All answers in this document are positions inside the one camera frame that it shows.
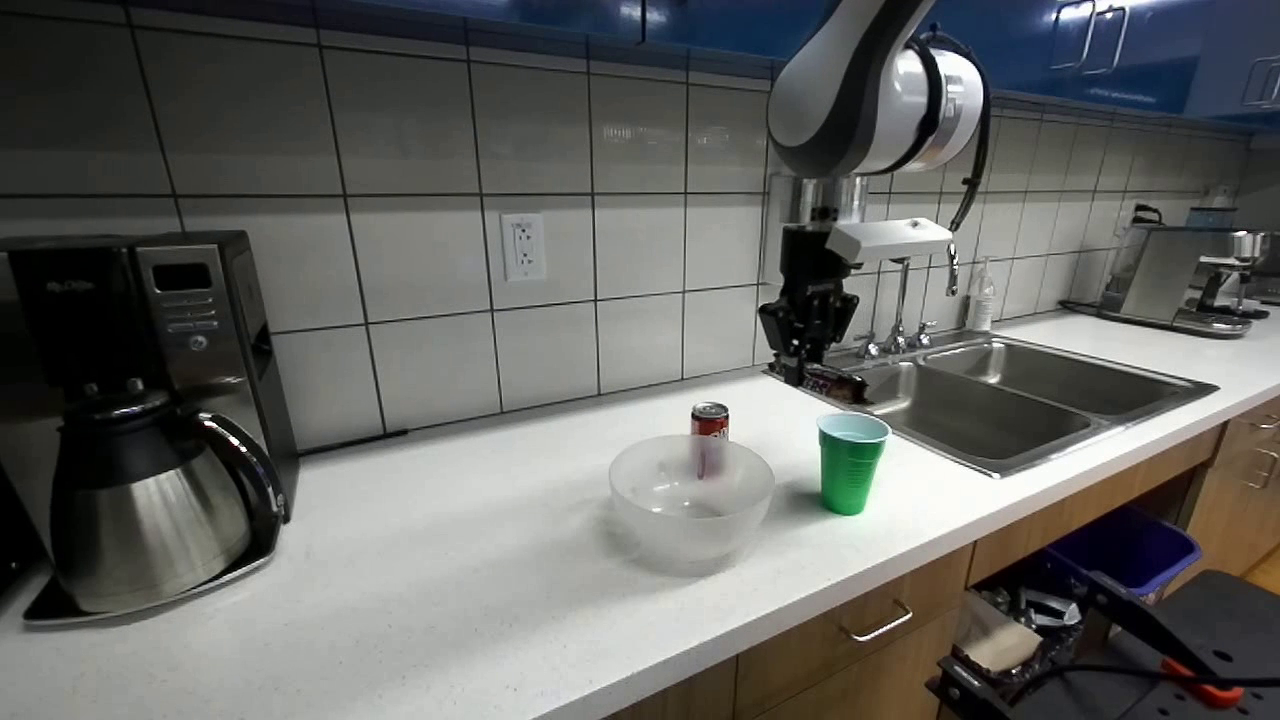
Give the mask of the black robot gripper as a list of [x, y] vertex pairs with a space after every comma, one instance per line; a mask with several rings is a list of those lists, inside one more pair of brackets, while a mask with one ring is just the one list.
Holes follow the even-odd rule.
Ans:
[[825, 355], [851, 323], [857, 297], [845, 291], [851, 264], [829, 247], [825, 233], [790, 228], [782, 244], [782, 297], [759, 304], [771, 373], [785, 384], [829, 391], [839, 370]]

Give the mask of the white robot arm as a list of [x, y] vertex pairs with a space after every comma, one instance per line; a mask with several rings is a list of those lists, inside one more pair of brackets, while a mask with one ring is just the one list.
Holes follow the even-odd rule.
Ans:
[[[782, 297], [757, 316], [790, 384], [845, 339], [860, 307], [845, 288], [857, 267], [962, 264], [957, 233], [987, 172], [994, 92], [962, 39], [924, 33], [928, 14], [934, 0], [839, 0], [771, 81], [769, 145], [798, 183], [782, 225]], [[851, 208], [851, 179], [936, 172], [962, 153], [971, 169], [949, 221], [863, 221]]]

